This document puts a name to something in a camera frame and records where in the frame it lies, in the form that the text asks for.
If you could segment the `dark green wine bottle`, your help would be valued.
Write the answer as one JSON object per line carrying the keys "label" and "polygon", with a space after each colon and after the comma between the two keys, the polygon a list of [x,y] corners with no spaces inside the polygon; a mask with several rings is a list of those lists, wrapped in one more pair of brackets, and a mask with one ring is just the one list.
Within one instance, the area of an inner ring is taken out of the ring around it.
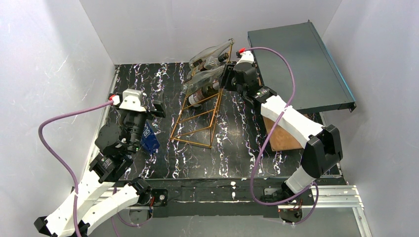
{"label": "dark green wine bottle", "polygon": [[199,107],[201,104],[206,102],[206,99],[217,94],[219,91],[219,82],[207,82],[200,89],[190,95],[186,102],[187,105],[193,107]]}

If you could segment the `clear pear-shaped glass bottle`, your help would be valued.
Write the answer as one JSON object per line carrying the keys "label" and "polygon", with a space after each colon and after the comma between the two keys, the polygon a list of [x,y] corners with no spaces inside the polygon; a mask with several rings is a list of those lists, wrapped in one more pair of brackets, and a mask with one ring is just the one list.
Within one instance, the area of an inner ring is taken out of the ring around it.
{"label": "clear pear-shaped glass bottle", "polygon": [[217,68],[199,71],[192,74],[190,71],[186,77],[186,80],[182,84],[182,92],[186,95],[191,94],[201,88],[207,82],[216,82],[222,76],[224,71],[224,65]]}

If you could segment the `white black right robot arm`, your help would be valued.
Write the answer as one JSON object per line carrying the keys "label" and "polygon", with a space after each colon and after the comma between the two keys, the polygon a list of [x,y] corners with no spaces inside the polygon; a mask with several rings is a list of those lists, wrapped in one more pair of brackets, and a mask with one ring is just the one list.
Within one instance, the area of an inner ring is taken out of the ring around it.
{"label": "white black right robot arm", "polygon": [[293,196],[339,163],[343,158],[339,130],[316,123],[285,101],[271,88],[260,85],[252,63],[230,63],[224,67],[220,87],[239,93],[260,113],[288,132],[304,152],[300,167],[282,185],[282,196]]}

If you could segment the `clear bottle with dark label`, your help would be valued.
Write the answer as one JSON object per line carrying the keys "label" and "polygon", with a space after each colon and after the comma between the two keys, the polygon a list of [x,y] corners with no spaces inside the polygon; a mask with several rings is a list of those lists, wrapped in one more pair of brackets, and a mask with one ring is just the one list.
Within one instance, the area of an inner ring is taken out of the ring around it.
{"label": "clear bottle with dark label", "polygon": [[221,43],[216,46],[211,46],[199,52],[197,55],[192,57],[189,60],[190,69],[195,68],[200,63],[204,62],[208,57],[218,57],[220,56],[227,48],[231,47],[235,43],[233,38],[228,39],[226,42]]}

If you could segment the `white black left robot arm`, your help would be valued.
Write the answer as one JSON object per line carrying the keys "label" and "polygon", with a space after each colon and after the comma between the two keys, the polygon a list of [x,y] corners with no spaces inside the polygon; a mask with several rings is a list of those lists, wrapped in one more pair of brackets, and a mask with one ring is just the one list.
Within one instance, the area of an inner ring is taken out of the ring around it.
{"label": "white black left robot arm", "polygon": [[70,172],[74,189],[64,202],[51,214],[39,217],[34,225],[40,234],[48,237],[86,237],[104,221],[117,215],[121,210],[139,204],[152,211],[158,197],[143,178],[128,181],[118,192],[100,200],[133,164],[133,155],[141,145],[156,148],[156,140],[151,134],[145,135],[147,121],[166,116],[164,94],[153,101],[153,109],[142,104],[143,93],[127,89],[111,95],[103,107],[113,106],[120,114],[118,123],[103,125],[95,140],[99,150],[89,164],[88,172],[78,180]]}

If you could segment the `clear square bottle black cap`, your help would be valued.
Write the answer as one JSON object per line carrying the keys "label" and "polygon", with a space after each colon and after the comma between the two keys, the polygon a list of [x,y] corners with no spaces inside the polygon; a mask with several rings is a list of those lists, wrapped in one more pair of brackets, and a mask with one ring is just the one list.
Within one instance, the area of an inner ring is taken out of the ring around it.
{"label": "clear square bottle black cap", "polygon": [[194,73],[211,70],[221,66],[221,64],[229,58],[229,53],[225,52],[218,57],[209,56],[206,60],[194,68]]}

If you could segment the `blue glass bottle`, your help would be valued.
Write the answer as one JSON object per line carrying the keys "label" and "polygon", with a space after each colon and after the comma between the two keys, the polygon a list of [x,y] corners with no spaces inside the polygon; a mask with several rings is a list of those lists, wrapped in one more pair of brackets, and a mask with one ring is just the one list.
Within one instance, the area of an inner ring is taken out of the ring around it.
{"label": "blue glass bottle", "polygon": [[146,121],[144,125],[144,130],[141,137],[141,146],[149,154],[155,154],[160,147],[160,143],[148,121]]}

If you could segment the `gold wire wine rack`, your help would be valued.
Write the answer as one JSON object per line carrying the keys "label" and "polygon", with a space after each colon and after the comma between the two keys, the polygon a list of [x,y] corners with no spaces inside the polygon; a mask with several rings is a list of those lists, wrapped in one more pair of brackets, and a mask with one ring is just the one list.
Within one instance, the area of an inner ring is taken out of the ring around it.
{"label": "gold wire wine rack", "polygon": [[[228,52],[229,58],[221,65],[225,65],[231,61],[232,49],[233,45],[223,52]],[[217,94],[206,99],[206,102],[199,107],[187,105],[186,100],[193,93],[188,95],[182,93],[184,99],[169,140],[171,142],[182,142],[194,146],[211,148],[223,90],[219,88]]]}

